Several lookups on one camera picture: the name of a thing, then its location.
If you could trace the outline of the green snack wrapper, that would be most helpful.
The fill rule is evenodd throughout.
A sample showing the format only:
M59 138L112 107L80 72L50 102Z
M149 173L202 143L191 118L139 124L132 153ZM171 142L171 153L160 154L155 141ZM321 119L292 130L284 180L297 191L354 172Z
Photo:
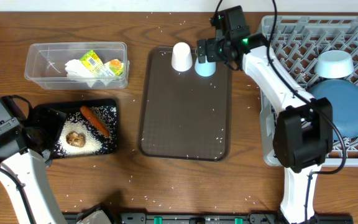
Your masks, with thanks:
M119 77L124 71L124 63L113 59L103 63L94 50L89 50L80 62L96 77Z

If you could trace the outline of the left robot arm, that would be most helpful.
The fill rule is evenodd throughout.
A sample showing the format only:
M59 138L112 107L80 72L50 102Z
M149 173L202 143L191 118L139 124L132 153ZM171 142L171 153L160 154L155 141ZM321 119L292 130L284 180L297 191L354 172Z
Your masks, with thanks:
M44 106L25 115L16 98L0 97L0 182L19 223L114 223L100 206L77 215L60 210L46 168L67 116Z

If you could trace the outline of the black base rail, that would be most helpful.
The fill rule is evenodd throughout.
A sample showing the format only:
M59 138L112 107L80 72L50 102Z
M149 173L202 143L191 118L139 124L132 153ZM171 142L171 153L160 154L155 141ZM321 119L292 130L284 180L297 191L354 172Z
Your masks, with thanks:
M80 214L64 213L64 218L68 223L76 223ZM144 213L121 213L118 215L108 215L113 223L122 224L278 224L285 223L280 215L262 214L262 212L253 212L250 215L150 215ZM353 218L349 215L317 215L308 223L317 224L353 224Z

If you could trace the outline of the white napkin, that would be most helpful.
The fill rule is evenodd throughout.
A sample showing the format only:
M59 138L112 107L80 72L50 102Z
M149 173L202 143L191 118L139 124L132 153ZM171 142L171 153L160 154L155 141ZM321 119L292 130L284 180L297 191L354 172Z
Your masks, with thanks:
M78 82L85 82L90 88L92 88L97 82L101 82L104 85L108 85L105 80L95 79L96 75L88 70L81 61L73 59L65 64L65 70L67 77L72 78Z

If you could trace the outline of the white rice pile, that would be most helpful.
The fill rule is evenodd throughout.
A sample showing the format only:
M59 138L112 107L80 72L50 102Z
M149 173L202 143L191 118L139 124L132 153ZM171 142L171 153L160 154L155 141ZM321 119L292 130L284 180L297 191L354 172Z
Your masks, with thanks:
M110 137L101 134L80 111L71 112L63 126L61 135L55 145L56 158L92 156L99 154L111 154L117 149L117 110L115 106L91 107L90 110L108 128ZM84 147L73 147L66 141L66 135L70 132L85 135Z

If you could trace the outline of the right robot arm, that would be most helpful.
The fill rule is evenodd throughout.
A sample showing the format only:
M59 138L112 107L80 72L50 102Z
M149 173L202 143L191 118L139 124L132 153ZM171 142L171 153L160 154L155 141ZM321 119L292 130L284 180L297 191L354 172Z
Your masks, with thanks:
M272 38L251 34L240 6L215 10L210 19L216 36L197 42L199 63L232 63L258 84L277 115L273 150L285 168L280 204L287 223L314 219L314 177L333 148L330 102L317 100L301 87L277 59Z

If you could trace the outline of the clear plastic bin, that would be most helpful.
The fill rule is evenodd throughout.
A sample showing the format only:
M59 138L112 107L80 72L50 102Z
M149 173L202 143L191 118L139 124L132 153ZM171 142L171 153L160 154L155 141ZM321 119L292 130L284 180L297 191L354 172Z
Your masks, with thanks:
M70 72L66 64L78 69L79 59L93 50L103 63L114 59L123 64L119 76L80 75ZM123 42L59 42L30 46L25 65L25 78L45 90L100 90L126 88L129 83L127 45Z

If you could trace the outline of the dark brown serving tray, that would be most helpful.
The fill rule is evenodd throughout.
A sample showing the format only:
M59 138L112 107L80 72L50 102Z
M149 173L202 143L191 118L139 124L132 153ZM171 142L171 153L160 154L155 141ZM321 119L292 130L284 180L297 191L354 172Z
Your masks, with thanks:
M172 68L172 48L149 52L137 147L150 157L220 161L230 150L232 72Z

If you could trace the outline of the white plastic cup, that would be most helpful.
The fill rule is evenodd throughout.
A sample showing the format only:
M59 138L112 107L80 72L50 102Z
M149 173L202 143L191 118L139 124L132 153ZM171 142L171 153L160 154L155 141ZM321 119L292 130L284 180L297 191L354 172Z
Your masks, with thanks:
M192 67L193 58L188 44L179 42L174 45L171 64L178 72L185 72Z

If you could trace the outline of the black waste tray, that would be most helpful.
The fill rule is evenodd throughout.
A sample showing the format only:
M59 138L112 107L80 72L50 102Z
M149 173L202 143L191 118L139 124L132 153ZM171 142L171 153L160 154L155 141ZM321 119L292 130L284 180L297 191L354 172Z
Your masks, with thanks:
M81 113L88 107L94 117L109 131L105 136ZM61 135L51 152L52 159L112 154L117 150L118 112L113 99L71 101L39 105L65 113Z

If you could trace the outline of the light blue bowl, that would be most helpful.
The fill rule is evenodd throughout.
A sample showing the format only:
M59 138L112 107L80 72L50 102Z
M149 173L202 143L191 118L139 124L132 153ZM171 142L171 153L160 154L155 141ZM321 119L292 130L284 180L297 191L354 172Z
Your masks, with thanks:
M318 56L314 71L323 78L344 78L354 71L351 54L342 50L324 52Z

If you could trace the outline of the orange carrot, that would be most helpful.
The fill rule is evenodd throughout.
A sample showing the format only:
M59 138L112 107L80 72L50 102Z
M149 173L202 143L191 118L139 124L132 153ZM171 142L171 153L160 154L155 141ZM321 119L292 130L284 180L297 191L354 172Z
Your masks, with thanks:
M105 137L110 137L108 128L99 120L99 118L87 106L80 107L80 113Z

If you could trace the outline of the light blue plastic cup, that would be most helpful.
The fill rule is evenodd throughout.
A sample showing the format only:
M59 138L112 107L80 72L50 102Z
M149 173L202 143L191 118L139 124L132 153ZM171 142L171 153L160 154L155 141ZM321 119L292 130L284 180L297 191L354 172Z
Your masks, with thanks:
M197 58L195 62L195 71L199 76L210 77L216 71L216 62L205 61L205 63L199 63L199 59Z

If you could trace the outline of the grey dishwasher rack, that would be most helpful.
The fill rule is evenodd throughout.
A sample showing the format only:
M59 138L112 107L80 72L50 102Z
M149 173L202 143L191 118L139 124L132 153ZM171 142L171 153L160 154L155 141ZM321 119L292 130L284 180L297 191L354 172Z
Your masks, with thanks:
M352 56L354 72L346 80L358 86L358 16L265 16L258 32L273 39L280 63L303 88L321 82L314 66L319 54L329 50ZM346 166L358 167L358 136L344 143Z

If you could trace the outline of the dark blue plate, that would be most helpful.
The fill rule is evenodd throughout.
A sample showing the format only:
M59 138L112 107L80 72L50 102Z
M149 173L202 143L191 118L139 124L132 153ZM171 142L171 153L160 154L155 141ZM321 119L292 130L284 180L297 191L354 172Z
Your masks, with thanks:
M358 86L340 79L325 80L308 90L316 99L327 98L333 123L344 138L358 136Z

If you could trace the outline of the golden brown food scrap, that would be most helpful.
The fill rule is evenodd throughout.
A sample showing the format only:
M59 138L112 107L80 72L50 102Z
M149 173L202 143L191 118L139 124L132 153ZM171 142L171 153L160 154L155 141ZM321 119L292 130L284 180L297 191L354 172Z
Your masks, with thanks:
M86 138L84 134L70 132L66 135L66 141L73 147L84 147L86 144Z

